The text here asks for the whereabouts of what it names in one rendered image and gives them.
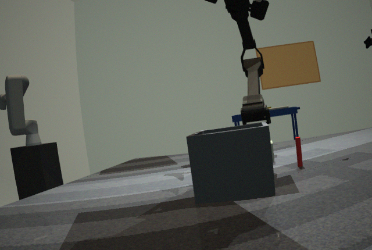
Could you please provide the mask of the red peg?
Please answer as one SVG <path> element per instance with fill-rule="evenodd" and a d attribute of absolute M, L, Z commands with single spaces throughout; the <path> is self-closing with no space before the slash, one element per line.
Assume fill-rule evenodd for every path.
<path fill-rule="evenodd" d="M 301 138 L 300 137 L 296 137 L 295 138 L 296 141 L 296 154 L 297 154 L 297 162 L 298 162 L 298 167 L 300 166 L 303 166 L 303 163 L 302 163 L 302 149 L 301 149 Z"/>

